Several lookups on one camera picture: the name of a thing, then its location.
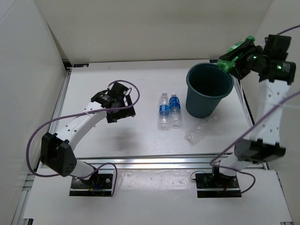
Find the green plastic bottle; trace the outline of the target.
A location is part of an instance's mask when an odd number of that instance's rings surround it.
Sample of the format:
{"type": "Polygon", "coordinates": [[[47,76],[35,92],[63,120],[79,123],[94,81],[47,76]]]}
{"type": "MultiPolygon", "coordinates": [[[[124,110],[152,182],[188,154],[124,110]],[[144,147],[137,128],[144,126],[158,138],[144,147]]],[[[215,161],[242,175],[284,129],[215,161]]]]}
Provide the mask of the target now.
{"type": "Polygon", "coordinates": [[[224,72],[230,72],[235,67],[235,62],[255,48],[255,37],[248,36],[244,41],[235,43],[226,54],[220,56],[217,61],[218,67],[224,72]]]}

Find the clear unlabelled plastic bottle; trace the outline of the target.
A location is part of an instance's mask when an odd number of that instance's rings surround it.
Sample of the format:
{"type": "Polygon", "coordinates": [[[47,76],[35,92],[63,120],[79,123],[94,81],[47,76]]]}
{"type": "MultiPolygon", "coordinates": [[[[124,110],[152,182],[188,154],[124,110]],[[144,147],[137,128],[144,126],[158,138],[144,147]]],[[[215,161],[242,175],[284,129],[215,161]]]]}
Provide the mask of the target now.
{"type": "Polygon", "coordinates": [[[216,115],[212,115],[203,119],[200,119],[195,125],[193,125],[186,133],[185,139],[189,141],[191,145],[195,145],[201,139],[203,139],[207,132],[210,130],[211,125],[217,120],[216,115]]]}

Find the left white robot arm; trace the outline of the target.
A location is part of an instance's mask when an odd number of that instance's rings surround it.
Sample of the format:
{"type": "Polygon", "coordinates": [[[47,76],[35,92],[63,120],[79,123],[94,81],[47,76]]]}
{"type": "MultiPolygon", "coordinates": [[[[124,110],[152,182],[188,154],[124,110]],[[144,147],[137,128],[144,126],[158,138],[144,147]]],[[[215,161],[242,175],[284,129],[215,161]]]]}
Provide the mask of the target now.
{"type": "Polygon", "coordinates": [[[74,150],[82,138],[101,120],[108,123],[134,117],[134,102],[127,91],[98,92],[84,110],[71,115],[72,120],[54,134],[46,133],[41,142],[41,161],[62,177],[82,179],[92,188],[98,183],[96,168],[76,159],[74,150]]]}

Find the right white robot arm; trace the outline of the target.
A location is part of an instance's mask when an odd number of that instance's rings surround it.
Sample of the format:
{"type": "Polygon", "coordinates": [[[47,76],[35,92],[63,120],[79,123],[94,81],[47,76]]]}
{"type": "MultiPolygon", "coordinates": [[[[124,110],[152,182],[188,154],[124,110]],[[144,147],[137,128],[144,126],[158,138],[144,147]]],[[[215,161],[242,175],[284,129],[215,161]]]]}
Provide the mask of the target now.
{"type": "Polygon", "coordinates": [[[280,123],[285,99],[295,77],[296,64],[286,61],[291,37],[269,35],[265,46],[254,44],[251,36],[233,45],[219,57],[217,65],[241,80],[250,72],[259,75],[260,99],[252,131],[234,145],[234,153],[218,163],[210,177],[212,185],[222,187],[237,172],[251,164],[270,162],[285,155],[280,145],[280,123]]]}

